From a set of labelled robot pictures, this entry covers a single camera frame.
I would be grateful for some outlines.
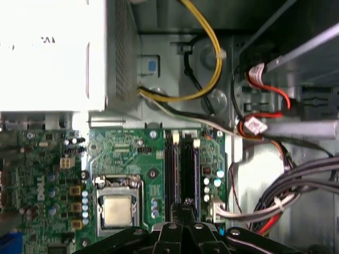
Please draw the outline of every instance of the power supply vent grille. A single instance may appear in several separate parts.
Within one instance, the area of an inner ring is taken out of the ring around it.
[[[135,104],[137,96],[138,31],[127,0],[115,0],[115,108]]]

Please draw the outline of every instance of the white label sticker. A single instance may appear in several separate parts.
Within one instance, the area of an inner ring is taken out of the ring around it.
[[[264,68],[265,68],[265,64],[260,63],[257,66],[254,66],[249,70],[248,75],[251,81],[255,83],[255,85],[259,85],[259,86],[264,85],[263,81],[261,80],[261,76],[263,75]]]
[[[263,133],[267,130],[267,125],[264,124],[262,121],[255,117],[251,117],[248,119],[244,125],[248,128],[254,135],[258,135],[259,133]]]

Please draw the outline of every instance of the power connector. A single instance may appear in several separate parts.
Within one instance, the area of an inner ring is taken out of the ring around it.
[[[217,207],[225,209],[225,202],[223,202],[219,197],[211,198],[210,204],[208,206],[208,211],[213,223],[224,223],[226,219],[221,218],[219,215],[217,215]]]
[[[70,169],[75,166],[74,157],[60,158],[60,169]]]

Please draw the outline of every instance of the dell logo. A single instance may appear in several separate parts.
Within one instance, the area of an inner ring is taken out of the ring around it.
[[[44,177],[37,178],[38,201],[44,201]]]

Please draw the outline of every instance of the blue tab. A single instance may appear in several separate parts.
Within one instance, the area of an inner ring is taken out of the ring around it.
[[[149,61],[148,62],[148,71],[151,71],[151,72],[156,72],[157,70],[157,62],[152,60],[152,61]]]

